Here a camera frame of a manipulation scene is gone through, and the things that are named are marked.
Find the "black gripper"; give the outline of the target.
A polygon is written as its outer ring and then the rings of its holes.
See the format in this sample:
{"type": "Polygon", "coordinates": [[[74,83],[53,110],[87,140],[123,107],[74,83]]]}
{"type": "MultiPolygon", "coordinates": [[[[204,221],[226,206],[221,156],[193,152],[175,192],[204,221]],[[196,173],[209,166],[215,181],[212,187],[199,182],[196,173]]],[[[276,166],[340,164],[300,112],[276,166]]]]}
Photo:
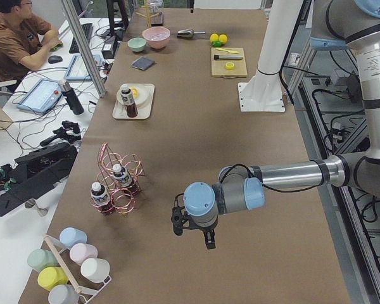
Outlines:
{"type": "Polygon", "coordinates": [[[200,226],[186,211],[184,211],[184,206],[179,206],[178,198],[183,195],[183,193],[180,193],[175,197],[174,207],[172,208],[171,222],[173,225],[174,234],[181,236],[183,234],[183,230],[200,230],[203,232],[203,235],[205,237],[206,248],[208,250],[215,249],[216,245],[214,229],[219,222],[218,217],[216,217],[211,225],[208,225],[206,227],[200,226]]]}

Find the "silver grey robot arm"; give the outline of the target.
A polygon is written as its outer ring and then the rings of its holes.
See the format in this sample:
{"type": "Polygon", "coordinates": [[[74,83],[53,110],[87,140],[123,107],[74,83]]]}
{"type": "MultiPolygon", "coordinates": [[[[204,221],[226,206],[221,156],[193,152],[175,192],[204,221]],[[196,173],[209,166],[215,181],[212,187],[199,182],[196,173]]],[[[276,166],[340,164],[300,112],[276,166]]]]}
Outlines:
{"type": "Polygon", "coordinates": [[[213,249],[219,215],[262,206],[265,189],[292,193],[331,184],[380,198],[380,1],[314,2],[310,43],[315,50],[355,52],[369,149],[303,163],[225,167],[216,184],[194,182],[175,197],[171,221],[176,235],[198,229],[213,249]]]}

